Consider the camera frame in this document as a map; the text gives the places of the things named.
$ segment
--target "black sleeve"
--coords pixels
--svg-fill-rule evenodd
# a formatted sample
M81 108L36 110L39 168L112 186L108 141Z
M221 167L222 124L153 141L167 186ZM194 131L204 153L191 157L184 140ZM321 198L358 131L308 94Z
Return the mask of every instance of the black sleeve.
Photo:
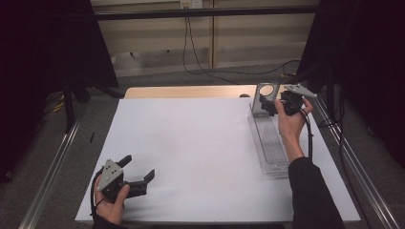
M292 228L345 228L321 170L307 157L288 168L294 218Z
M128 229L127 227L113 224L99 215L95 215L94 221L95 224L93 224L93 229Z

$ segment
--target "finger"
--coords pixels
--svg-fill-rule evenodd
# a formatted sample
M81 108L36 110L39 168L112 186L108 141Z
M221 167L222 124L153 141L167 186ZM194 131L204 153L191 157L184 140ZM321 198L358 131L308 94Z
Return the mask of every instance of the finger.
M281 116L286 115L286 112L284 111L283 102L280 99L276 98L274 100L274 105L276 107L278 115L281 115Z
M104 195L97 190L98 184L100 183L101 180L101 175L99 175L96 179L96 183L95 183L95 201L99 202L104 198Z
M309 115L309 113L311 113L313 111L313 106L312 104L310 104L310 102L303 97L303 102L305 105L304 111L307 113L307 115Z
M125 184L121 190L119 190L116 203L114 204L114 210L113 211L122 211L122 208L124 206L124 201L126 197L128 196L129 193L129 185Z

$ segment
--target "round hole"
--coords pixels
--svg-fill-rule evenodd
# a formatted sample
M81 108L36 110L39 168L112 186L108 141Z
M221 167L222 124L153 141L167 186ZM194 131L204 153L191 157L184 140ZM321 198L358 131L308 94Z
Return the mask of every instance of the round hole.
M274 91L273 86L271 85L265 85L263 88L260 89L260 94L264 96L268 96L272 94Z

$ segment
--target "table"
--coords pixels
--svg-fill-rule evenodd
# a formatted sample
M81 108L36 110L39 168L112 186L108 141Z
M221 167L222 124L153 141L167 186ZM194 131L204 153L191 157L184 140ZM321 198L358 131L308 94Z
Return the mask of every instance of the table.
M124 168L125 179L137 180L151 169L156 169L156 177L149 184L148 195L126 201L124 221L210 224L292 220L288 180L261 173L247 124L251 98L234 98L254 94L255 88L128 90L119 103L97 167L110 156L120 160L135 154L131 163L138 163ZM305 131L301 139L304 149ZM321 168L342 219L359 220L319 130L313 133L314 163ZM92 220L88 197L89 190L76 216L78 221Z

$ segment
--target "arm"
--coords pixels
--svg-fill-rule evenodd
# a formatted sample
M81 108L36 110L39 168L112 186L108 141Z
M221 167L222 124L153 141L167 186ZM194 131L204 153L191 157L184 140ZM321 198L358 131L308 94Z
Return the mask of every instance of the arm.
M303 99L309 114L313 107ZM299 143L305 120L300 114L286 115L282 102L275 100L279 115L279 132L285 145L289 167L288 177L294 209L293 228L344 228L343 221L325 184L321 171L304 157Z
M101 176L98 176L95 187ZM128 196L129 185L125 185L118 193L117 200L114 203L108 202L105 196L98 190L95 190L95 201L97 208L97 215L95 216L94 229L125 229L126 227L120 226L122 222L122 214L124 208L124 200Z

